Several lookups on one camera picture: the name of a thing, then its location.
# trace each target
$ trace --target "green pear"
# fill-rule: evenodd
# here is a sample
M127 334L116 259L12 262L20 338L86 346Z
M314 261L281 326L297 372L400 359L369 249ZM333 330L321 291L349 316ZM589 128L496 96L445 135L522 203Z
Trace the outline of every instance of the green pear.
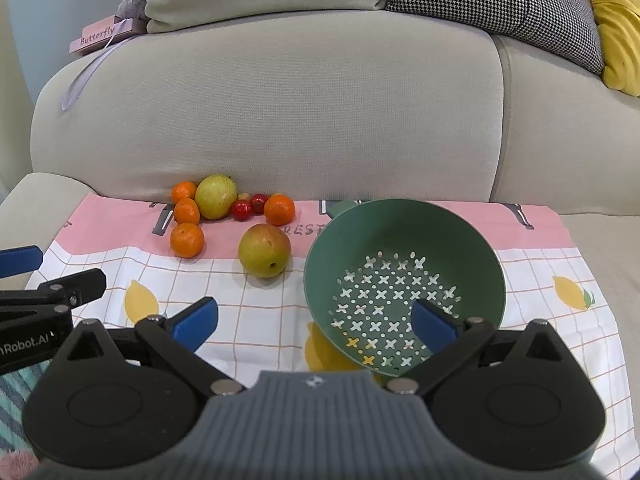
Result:
M209 220L227 216L238 197L236 183L226 175L211 175L196 189L195 201L200 214Z
M272 278L280 274L290 255L289 237L269 224L250 227L238 247L238 257L244 270L257 278Z

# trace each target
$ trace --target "green strainer basket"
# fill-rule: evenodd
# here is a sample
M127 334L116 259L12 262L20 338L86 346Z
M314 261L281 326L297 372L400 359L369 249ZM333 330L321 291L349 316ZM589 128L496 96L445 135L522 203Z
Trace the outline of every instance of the green strainer basket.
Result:
M418 298L500 325L500 263L459 216L404 199L344 201L329 215L306 260L305 295L324 335L353 361L398 376L429 358L411 327Z

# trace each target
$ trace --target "black and white checkered pillow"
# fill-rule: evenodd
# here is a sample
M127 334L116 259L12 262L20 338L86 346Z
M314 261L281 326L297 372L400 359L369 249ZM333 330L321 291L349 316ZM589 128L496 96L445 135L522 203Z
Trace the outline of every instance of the black and white checkered pillow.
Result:
M532 44L600 74L600 37L589 0L388 0L386 10L482 28Z

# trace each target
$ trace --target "tangerine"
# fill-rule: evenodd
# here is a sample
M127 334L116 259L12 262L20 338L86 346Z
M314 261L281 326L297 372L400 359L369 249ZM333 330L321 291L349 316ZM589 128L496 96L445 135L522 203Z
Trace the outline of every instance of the tangerine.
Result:
M271 195L264 203L264 216L273 225L288 224L296 216L296 205L286 195Z
M178 224L196 224L200 222L200 210L193 198L181 198L174 207L174 219Z
M171 231L170 243L176 256L193 258L204 247L204 233L196 224L180 224Z
M177 204L183 198L194 198L196 196L196 186L193 182L184 181L176 184L171 190L171 202Z

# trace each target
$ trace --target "red fruit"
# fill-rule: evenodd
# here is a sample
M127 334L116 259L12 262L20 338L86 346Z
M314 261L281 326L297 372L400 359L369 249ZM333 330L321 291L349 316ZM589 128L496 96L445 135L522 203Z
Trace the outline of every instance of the red fruit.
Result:
M261 215L264 213L264 204L267 202L268 199L269 197L262 193L256 193L255 195L252 196L251 205L254 208L254 212L257 215Z
M254 214L254 210L248 200L236 200L231 206L231 214L236 220L248 220Z

